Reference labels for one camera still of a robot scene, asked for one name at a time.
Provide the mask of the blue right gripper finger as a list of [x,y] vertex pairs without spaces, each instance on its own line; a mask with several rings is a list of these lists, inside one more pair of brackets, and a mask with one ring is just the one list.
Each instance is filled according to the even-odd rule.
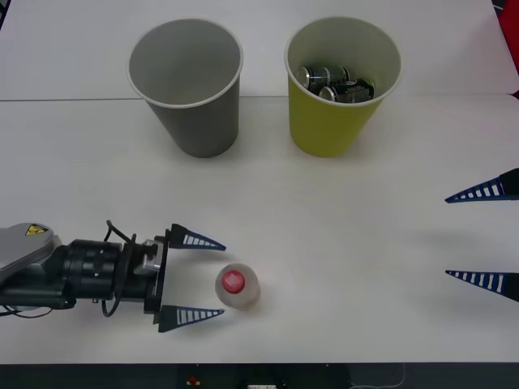
[[472,284],[473,286],[496,293],[513,301],[518,301],[519,275],[515,272],[482,272],[445,270],[458,280]]
[[519,168],[502,173],[489,181],[471,186],[445,199],[446,203],[482,201],[517,201]]

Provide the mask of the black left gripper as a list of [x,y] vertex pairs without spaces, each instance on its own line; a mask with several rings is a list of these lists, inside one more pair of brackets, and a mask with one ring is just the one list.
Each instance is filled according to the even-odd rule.
[[222,309],[162,306],[169,248],[178,250],[226,250],[209,237],[180,224],[172,224],[162,236],[140,244],[133,242],[120,301],[143,304],[145,314],[153,314],[159,333],[201,323],[225,313]]

